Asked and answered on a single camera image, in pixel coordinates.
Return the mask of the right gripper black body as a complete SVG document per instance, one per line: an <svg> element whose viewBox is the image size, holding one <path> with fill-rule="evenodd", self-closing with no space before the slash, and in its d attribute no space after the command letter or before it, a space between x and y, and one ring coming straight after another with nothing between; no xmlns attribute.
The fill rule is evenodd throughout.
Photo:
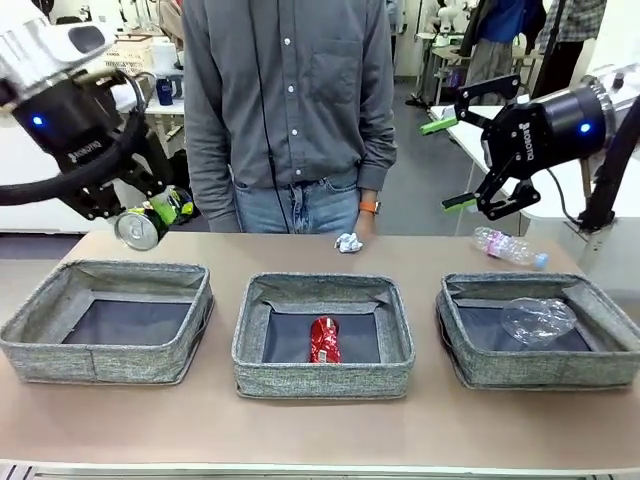
<svg viewBox="0 0 640 480"><path fill-rule="evenodd" d="M599 152L607 125L601 100L588 85L503 108L484 130L487 165L495 175L535 173Z"/></svg>

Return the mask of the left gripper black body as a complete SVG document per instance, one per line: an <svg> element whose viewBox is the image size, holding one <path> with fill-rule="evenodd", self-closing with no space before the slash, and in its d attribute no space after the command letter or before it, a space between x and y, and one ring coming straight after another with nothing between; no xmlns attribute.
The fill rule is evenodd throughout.
<svg viewBox="0 0 640 480"><path fill-rule="evenodd" d="M115 179L126 181L134 171L134 115L118 133L116 108L104 107L89 88L73 80L20 103L13 117L43 152L71 169L46 180L11 185L11 194L69 194Z"/></svg>

